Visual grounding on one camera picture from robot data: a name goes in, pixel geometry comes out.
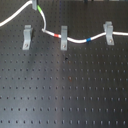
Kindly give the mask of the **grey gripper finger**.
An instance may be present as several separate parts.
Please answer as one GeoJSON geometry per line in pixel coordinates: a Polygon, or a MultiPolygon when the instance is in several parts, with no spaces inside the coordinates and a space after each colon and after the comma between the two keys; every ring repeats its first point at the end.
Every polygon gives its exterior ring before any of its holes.
{"type": "Polygon", "coordinates": [[[38,0],[32,0],[32,8],[37,9],[38,0]]]}

